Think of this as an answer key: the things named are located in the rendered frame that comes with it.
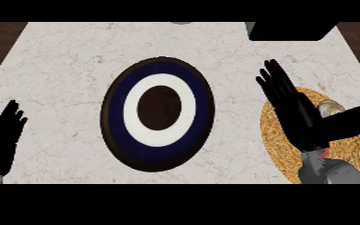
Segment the blue white brown ringed plate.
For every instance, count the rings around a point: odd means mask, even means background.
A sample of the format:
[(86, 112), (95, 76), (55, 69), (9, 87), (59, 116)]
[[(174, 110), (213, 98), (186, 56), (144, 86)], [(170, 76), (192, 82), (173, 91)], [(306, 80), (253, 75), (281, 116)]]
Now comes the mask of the blue white brown ringed plate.
[(139, 61), (105, 94), (101, 126), (111, 153), (139, 171), (176, 168), (207, 141), (214, 114), (214, 95), (198, 69), (166, 56)]

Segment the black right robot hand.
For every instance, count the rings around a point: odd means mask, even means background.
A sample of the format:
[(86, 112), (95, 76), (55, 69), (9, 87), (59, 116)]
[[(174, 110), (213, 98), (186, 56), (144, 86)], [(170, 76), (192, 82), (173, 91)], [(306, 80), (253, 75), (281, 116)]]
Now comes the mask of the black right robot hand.
[(264, 61), (256, 81), (275, 108), (287, 139), (301, 152), (326, 149), (331, 141), (360, 134), (360, 107), (322, 117), (275, 59)]

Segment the pale sweet potato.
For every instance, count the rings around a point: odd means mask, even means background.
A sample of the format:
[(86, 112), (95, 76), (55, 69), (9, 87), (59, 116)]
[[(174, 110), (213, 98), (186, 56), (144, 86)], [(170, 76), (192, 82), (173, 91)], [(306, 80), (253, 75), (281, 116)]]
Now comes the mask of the pale sweet potato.
[(319, 102), (318, 110), (321, 116), (328, 117), (337, 113), (343, 113), (346, 108), (335, 100), (326, 99)]

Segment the round woven straw placemat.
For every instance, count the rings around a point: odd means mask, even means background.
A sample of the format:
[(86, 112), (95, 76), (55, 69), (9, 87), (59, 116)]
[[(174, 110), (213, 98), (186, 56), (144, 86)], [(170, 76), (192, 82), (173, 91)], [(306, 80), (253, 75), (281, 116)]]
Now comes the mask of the round woven straw placemat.
[[(262, 139), (273, 163), (291, 183), (300, 184), (301, 152), (290, 144), (270, 102), (266, 102), (260, 118)], [(360, 171), (360, 135), (331, 142), (328, 157), (341, 159)]]

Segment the black box appliance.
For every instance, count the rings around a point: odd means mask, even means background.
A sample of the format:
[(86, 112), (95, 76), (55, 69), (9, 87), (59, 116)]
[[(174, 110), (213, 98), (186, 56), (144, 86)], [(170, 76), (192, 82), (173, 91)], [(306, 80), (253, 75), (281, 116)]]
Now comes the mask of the black box appliance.
[(337, 27), (337, 22), (247, 22), (251, 41), (318, 41)]

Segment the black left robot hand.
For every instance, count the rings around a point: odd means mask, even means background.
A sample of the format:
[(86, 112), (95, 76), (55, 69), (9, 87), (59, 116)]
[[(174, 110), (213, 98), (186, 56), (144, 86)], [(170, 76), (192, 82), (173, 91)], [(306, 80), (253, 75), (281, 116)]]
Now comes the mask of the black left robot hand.
[(12, 100), (0, 113), (0, 176), (11, 172), (15, 161), (17, 142), (20, 140), (28, 118)]

